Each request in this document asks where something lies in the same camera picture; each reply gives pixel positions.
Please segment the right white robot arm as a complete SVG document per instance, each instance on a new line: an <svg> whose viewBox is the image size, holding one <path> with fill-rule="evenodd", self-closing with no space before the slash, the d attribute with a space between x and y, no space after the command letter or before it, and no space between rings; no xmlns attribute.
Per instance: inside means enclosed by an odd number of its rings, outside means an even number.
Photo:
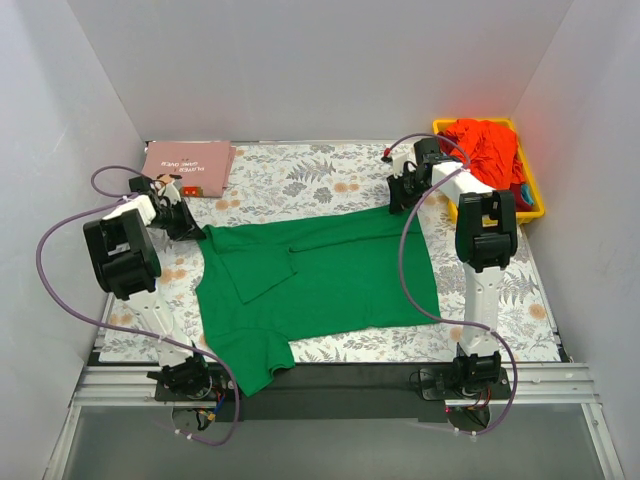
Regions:
<svg viewBox="0 0 640 480"><path fill-rule="evenodd" d="M455 250L462 263L466 290L461 336L449 363L419 371L418 383L426 400L464 399L473 406L493 394L510 394L497 337L498 289L518 248L516 205L509 190L497 190L470 171L469 157L457 159L441 150L444 139L415 135L414 160L385 149L391 164L387 179L389 210L415 214L428 194L440 191L458 210Z"/></svg>

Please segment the green t-shirt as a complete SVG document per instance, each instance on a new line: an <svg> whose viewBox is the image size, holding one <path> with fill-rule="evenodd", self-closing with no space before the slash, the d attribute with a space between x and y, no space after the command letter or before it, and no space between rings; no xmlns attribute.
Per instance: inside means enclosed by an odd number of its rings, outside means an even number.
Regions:
<svg viewBox="0 0 640 480"><path fill-rule="evenodd" d="M384 207L203 231L205 341L247 396L294 367L293 341L440 313L419 223Z"/></svg>

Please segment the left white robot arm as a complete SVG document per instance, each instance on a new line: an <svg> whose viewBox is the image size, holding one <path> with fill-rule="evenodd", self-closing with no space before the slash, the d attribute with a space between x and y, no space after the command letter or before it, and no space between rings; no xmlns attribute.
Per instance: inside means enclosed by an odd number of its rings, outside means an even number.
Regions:
<svg viewBox="0 0 640 480"><path fill-rule="evenodd" d="M181 198L176 185L180 179L173 174L130 179L135 197L86 223L83 233L100 287L124 302L142 328L157 336L160 370L149 377L176 395L200 400L211 392L213 377L158 289L162 267L147 232L163 230L173 241L205 237Z"/></svg>

